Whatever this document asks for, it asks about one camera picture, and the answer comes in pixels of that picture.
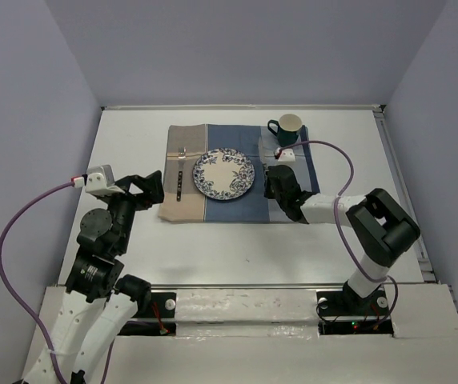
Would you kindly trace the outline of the blue beige checked cloth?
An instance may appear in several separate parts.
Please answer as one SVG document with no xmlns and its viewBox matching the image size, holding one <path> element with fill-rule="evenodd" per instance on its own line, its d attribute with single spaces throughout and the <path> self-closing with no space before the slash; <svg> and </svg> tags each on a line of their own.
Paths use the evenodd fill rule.
<svg viewBox="0 0 458 384">
<path fill-rule="evenodd" d="M 265 198 L 265 170 L 279 144 L 265 126 L 170 126 L 159 207 L 163 221 L 287 223 Z"/>
</svg>

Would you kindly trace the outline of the knife with black handle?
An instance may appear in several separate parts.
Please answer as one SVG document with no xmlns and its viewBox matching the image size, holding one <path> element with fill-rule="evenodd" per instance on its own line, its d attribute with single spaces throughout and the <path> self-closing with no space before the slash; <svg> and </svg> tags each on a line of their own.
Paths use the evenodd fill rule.
<svg viewBox="0 0 458 384">
<path fill-rule="evenodd" d="M 259 150 L 259 159 L 263 168 L 263 172 L 266 174 L 268 172 L 266 148 L 263 144 L 263 138 L 260 137 L 258 141 L 258 150 Z"/>
</svg>

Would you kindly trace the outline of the fork with black handle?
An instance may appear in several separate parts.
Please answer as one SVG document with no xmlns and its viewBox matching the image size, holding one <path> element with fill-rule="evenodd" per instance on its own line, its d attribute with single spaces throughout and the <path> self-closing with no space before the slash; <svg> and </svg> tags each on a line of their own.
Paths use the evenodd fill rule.
<svg viewBox="0 0 458 384">
<path fill-rule="evenodd" d="M 187 149 L 179 147 L 178 149 L 178 175 L 177 175 L 177 187 L 176 187 L 176 201 L 180 202 L 182 198 L 183 188 L 183 169 L 187 158 Z"/>
</svg>

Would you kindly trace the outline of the blue floral plate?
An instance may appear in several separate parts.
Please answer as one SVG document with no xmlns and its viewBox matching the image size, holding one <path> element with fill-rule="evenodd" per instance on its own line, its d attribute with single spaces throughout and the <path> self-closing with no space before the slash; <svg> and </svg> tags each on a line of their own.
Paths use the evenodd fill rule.
<svg viewBox="0 0 458 384">
<path fill-rule="evenodd" d="M 229 201 L 242 197 L 255 180 L 255 168 L 244 153 L 217 148 L 202 154 L 193 165 L 193 182 L 205 197 Z"/>
</svg>

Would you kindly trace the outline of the dark green mug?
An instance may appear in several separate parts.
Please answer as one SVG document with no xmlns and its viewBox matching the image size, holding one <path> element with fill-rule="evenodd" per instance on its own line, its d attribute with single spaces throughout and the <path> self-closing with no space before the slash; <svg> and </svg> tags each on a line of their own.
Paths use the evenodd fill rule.
<svg viewBox="0 0 458 384">
<path fill-rule="evenodd" d="M 303 122 L 296 114 L 284 114 L 279 120 L 269 120 L 267 129 L 272 133 L 281 147 L 297 142 Z"/>
</svg>

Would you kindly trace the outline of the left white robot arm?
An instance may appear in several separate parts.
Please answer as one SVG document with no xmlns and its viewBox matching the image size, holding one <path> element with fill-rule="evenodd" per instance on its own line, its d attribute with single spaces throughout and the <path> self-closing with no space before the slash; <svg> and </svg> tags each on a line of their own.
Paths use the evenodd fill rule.
<svg viewBox="0 0 458 384">
<path fill-rule="evenodd" d="M 89 382 L 124 325 L 150 306 L 151 284 L 123 275 L 118 258 L 127 252 L 136 212 L 164 200 L 161 171 L 116 180 L 110 166 L 98 166 L 72 185 L 105 207 L 82 217 L 58 316 L 23 383 Z"/>
</svg>

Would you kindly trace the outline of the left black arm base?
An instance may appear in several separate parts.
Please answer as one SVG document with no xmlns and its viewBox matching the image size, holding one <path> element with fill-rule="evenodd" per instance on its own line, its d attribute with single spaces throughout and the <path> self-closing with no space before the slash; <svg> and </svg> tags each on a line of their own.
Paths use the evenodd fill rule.
<svg viewBox="0 0 458 384">
<path fill-rule="evenodd" d="M 173 291 L 153 292 L 145 309 L 137 313 L 119 331 L 119 336 L 174 336 L 177 294 Z"/>
</svg>

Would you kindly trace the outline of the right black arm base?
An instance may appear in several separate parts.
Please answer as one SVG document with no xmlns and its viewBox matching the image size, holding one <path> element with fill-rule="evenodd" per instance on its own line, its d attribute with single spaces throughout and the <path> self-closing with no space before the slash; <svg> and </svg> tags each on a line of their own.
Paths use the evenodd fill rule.
<svg viewBox="0 0 458 384">
<path fill-rule="evenodd" d="M 341 290 L 322 290 L 316 293 L 316 314 L 320 336 L 361 334 L 394 334 L 384 290 L 378 289 L 371 299 L 357 307 L 343 300 Z"/>
</svg>

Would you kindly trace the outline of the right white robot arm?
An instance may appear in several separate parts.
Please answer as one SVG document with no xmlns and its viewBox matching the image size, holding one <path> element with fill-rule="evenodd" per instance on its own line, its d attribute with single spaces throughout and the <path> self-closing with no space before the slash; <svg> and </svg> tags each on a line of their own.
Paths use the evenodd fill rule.
<svg viewBox="0 0 458 384">
<path fill-rule="evenodd" d="M 271 166 L 265 197 L 293 222 L 333 224 L 356 264 L 344 283 L 341 303 L 352 314 L 366 309 L 396 260 L 420 237 L 420 228 L 384 189 L 365 195 L 330 196 L 302 190 L 291 167 Z"/>
</svg>

